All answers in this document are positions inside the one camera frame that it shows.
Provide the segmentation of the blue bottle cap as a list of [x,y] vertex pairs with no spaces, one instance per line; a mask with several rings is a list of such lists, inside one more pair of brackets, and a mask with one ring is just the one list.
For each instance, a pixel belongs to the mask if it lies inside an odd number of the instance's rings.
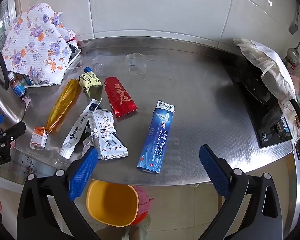
[[85,69],[84,69],[84,72],[85,73],[88,73],[88,72],[91,72],[92,70],[91,70],[91,68],[90,67],[85,67]]

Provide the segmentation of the yellow trash bin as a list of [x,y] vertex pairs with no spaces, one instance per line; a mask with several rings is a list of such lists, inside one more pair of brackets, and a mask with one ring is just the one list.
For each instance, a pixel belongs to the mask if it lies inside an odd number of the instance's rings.
[[94,180],[87,190],[86,208],[103,224],[126,227],[137,217],[139,197],[130,185]]

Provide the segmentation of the blue toothpaste box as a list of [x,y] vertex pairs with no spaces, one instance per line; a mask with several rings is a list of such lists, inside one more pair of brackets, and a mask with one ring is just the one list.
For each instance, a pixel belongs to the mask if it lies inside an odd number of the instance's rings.
[[145,172],[160,173],[174,111],[174,105],[160,100],[157,102],[137,168]]

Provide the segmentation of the small orange white box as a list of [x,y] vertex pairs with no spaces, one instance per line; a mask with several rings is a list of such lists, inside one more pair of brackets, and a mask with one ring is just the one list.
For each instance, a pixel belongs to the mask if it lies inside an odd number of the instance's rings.
[[45,148],[48,133],[45,127],[35,127],[32,132],[30,147],[34,150]]

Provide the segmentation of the red foil tea packet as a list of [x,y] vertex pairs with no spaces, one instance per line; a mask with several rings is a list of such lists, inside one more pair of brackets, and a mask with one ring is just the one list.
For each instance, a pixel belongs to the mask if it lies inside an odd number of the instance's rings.
[[117,118],[138,110],[133,99],[117,77],[106,77],[104,84],[110,106]]

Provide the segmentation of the metal ladle on wall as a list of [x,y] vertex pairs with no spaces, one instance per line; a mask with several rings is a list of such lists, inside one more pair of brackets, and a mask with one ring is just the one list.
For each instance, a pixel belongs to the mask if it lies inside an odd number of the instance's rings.
[[300,64],[300,54],[298,51],[299,46],[300,41],[295,48],[289,48],[286,55],[286,61],[294,67],[297,67]]

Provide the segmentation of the amber cellophane wrapper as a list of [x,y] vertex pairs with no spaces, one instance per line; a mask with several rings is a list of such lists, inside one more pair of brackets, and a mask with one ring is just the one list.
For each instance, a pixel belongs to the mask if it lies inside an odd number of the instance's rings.
[[66,84],[49,114],[45,126],[46,133],[51,133],[58,127],[70,108],[76,103],[80,92],[81,86],[78,79],[71,79]]

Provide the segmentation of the floral dish cloth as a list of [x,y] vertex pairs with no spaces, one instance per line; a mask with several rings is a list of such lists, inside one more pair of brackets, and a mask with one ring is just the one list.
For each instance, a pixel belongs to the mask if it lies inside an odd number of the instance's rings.
[[13,20],[1,52],[8,71],[44,83],[62,83],[71,56],[67,42],[76,33],[63,25],[61,14],[40,3]]

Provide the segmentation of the silver torn foil packet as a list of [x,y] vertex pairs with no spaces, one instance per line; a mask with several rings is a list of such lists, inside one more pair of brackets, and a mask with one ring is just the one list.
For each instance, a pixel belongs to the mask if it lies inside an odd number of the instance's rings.
[[113,114],[105,109],[97,109],[89,114],[90,135],[83,140],[82,155],[90,147],[98,152],[99,160],[110,160],[128,156],[128,150],[116,136]]

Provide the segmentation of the gold green wrapper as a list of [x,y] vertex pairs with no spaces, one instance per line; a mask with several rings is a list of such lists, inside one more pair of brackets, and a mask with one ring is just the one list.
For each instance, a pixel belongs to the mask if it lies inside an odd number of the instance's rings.
[[103,85],[94,72],[87,72],[79,76],[79,85],[87,97],[101,100]]

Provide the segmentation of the metal spatula on wall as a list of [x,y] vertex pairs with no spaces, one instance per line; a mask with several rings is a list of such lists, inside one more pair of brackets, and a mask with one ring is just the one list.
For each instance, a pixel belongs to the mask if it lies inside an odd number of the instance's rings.
[[295,12],[295,16],[294,16],[294,21],[288,29],[288,31],[291,35],[295,34],[298,31],[298,21],[299,21],[299,5],[296,4],[296,12]]

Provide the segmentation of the black gas stove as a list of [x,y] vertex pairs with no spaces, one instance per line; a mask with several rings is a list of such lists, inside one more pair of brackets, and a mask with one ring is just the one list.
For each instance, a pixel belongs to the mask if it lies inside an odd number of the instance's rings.
[[278,99],[261,79],[262,70],[237,55],[221,56],[220,61],[243,98],[259,146],[265,148],[292,140]]

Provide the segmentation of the white ointment tube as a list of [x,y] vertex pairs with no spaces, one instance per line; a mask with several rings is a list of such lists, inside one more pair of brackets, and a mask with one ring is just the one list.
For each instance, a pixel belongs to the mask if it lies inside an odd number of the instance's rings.
[[84,111],[80,114],[80,116],[76,120],[73,127],[70,129],[70,132],[65,137],[65,140],[62,144],[59,154],[63,158],[68,159],[68,160],[70,159],[72,152],[75,149],[75,146],[79,142],[79,140],[85,130],[89,115],[98,108],[100,103],[101,103],[101,100],[92,99],[89,102],[89,104],[87,105],[87,107],[84,109]]

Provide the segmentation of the stainless steel kettle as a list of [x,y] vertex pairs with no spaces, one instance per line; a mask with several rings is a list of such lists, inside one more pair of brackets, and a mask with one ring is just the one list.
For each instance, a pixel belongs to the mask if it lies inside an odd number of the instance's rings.
[[6,130],[19,123],[24,117],[25,109],[25,102],[10,85],[6,64],[0,51],[0,114],[4,117],[0,128]]

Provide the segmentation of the clear plastic clamshell container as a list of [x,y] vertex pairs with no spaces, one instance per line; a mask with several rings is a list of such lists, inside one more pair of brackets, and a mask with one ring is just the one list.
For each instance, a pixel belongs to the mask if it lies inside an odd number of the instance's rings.
[[97,55],[91,61],[97,75],[108,77],[117,74],[143,75],[147,72],[147,59],[141,53],[128,55]]

